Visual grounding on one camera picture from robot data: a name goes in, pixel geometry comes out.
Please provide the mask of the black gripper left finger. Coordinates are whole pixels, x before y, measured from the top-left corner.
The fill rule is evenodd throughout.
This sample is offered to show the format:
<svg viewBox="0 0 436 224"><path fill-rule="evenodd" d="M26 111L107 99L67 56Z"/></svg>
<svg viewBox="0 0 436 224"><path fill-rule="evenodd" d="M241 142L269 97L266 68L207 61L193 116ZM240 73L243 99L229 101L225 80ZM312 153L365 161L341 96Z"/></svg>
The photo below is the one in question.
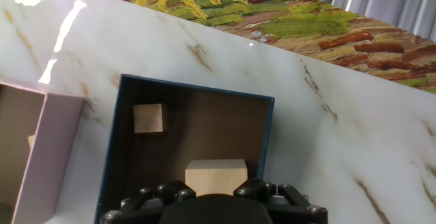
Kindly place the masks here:
<svg viewBox="0 0 436 224"><path fill-rule="evenodd" d="M158 223L167 207L196 197L196 192L183 181L176 180L155 189L143 187L139 194L123 199L118 210L109 210L99 224Z"/></svg>

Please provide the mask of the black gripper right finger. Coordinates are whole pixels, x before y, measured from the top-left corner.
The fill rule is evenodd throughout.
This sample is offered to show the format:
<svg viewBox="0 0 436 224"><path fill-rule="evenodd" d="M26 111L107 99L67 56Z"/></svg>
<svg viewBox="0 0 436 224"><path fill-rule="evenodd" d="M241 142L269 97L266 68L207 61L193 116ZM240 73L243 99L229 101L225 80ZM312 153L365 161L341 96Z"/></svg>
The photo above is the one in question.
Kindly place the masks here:
<svg viewBox="0 0 436 224"><path fill-rule="evenodd" d="M292 185L276 185L259 178L250 178L234 190L233 196L260 204L273 223L328 224L327 209L311 204Z"/></svg>

